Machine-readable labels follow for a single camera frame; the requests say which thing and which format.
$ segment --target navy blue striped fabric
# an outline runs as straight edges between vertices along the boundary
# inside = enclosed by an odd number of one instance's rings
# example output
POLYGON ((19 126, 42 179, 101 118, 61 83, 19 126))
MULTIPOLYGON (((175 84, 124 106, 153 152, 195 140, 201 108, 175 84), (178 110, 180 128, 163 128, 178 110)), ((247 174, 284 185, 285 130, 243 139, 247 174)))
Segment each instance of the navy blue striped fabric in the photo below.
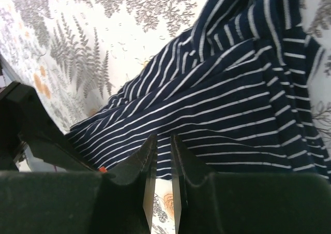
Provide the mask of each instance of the navy blue striped fabric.
POLYGON ((329 179, 307 89, 324 49, 300 22, 298 0, 208 0, 191 28, 66 137, 96 168, 110 169, 156 133, 164 179, 171 133, 219 172, 329 179))

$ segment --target black plastic object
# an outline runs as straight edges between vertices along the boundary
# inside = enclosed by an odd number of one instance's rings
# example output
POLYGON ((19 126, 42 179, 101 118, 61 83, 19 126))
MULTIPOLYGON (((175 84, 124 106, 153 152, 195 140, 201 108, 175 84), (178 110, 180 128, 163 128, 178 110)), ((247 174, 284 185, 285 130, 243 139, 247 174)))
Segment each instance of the black plastic object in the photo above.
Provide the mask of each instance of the black plastic object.
POLYGON ((1 172, 0 233, 150 233, 156 143, 106 173, 1 172))
MULTIPOLYGON (((64 169, 95 170, 70 145, 45 111, 35 89, 12 82, 0 93, 0 157, 13 157, 21 142, 26 142, 34 157, 64 169)), ((13 168, 8 159, 0 170, 13 168)))
POLYGON ((331 233, 331 190, 314 174, 217 173, 171 140, 176 233, 331 233))

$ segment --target folded garment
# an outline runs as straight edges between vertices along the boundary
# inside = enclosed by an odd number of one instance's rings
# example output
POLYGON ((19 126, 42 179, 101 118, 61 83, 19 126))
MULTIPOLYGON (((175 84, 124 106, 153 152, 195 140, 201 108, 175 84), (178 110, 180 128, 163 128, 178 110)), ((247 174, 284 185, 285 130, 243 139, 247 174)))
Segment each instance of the folded garment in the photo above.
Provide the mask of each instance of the folded garment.
POLYGON ((208 0, 93 117, 67 134, 97 168, 112 168, 158 134, 157 176, 171 178, 170 135, 220 172, 315 172, 331 161, 307 81, 324 49, 301 28, 298 0, 208 0))

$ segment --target floral tablecloth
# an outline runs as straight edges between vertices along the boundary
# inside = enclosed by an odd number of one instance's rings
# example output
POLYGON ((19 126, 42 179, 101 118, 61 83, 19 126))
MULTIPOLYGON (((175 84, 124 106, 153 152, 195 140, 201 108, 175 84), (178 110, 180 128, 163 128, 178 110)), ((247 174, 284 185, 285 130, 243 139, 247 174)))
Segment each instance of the floral tablecloth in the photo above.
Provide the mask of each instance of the floral tablecloth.
MULTIPOLYGON (((66 133, 95 114, 206 0, 0 0, 0 54, 36 88, 66 133)), ((331 149, 331 0, 300 0, 304 29, 328 49, 309 84, 315 123, 331 149)), ((154 233, 173 233, 171 184, 158 180, 154 233)))

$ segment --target striped cloth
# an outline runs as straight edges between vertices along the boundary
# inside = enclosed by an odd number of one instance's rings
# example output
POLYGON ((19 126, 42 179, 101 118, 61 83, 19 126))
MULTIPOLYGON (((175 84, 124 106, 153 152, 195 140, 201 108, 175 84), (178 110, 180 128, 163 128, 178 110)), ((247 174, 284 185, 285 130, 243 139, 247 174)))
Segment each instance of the striped cloth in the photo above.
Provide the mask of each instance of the striped cloth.
POLYGON ((298 0, 208 0, 96 115, 67 134, 111 169, 158 134, 159 178, 171 178, 170 135, 219 172, 315 172, 331 163, 307 82, 324 49, 301 27, 298 0))

